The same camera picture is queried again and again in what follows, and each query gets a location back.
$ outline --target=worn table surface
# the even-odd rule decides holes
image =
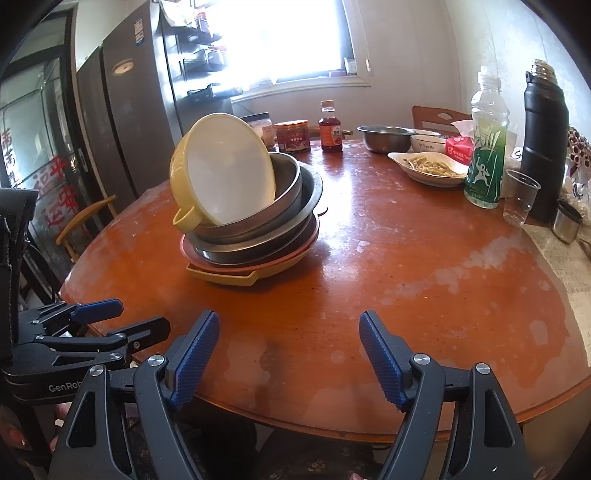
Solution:
[[[556,279],[501,209],[461,189],[410,180],[387,157],[346,142],[314,144],[300,160],[324,179],[320,237],[301,263],[251,288],[192,278],[172,226],[168,183],[146,192],[88,247],[64,283],[68,301],[125,305],[99,332],[164,315],[164,352],[203,309],[221,319],[197,395],[271,425],[327,436],[391,440],[402,416],[387,403],[358,335],[364,310],[441,364],[492,366],[519,421],[589,383],[582,334]],[[446,405],[440,430],[451,425]]]

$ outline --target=red label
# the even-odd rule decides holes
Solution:
[[[343,143],[340,125],[320,126],[320,142],[325,147],[335,147]]]

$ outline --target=clear plastic cup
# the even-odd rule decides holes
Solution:
[[[503,218],[521,228],[534,204],[540,184],[517,170],[507,170]]]

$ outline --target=window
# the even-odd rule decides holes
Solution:
[[[344,72],[353,58],[342,0],[219,0],[206,12],[245,89]]]

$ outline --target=black clamp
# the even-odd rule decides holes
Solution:
[[[423,478],[445,402],[456,409],[441,480],[533,478],[519,425],[488,365],[442,367],[390,335],[375,312],[361,316],[359,336],[386,399],[406,414],[378,480]]]
[[[137,368],[90,368],[64,422],[49,479],[136,478],[125,430],[125,403],[136,403],[157,478],[201,480],[176,427],[174,413],[193,398],[219,338],[211,311],[164,355]]]
[[[0,366],[12,396],[30,405],[71,401],[93,365],[125,368],[133,353],[168,338],[170,324],[164,317],[113,330],[104,337],[62,336],[75,335],[83,326],[122,312],[123,304],[117,299],[88,304],[59,302],[22,312],[12,360]]]

